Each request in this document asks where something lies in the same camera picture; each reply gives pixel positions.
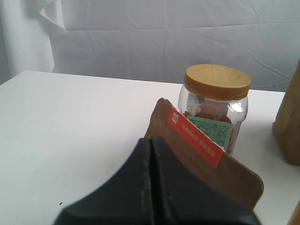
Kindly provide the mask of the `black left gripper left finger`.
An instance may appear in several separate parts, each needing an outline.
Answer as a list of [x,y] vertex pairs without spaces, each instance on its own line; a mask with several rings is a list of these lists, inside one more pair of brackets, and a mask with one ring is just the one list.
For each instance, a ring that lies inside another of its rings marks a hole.
[[152,225],[151,146],[140,139],[123,166],[101,187],[65,207],[57,225]]

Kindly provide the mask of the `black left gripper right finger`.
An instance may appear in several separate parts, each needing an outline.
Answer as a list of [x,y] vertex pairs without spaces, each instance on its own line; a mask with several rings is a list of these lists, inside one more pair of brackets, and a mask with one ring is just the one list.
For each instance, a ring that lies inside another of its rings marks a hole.
[[151,143],[150,178],[156,225],[258,225],[248,206],[197,178],[162,137]]

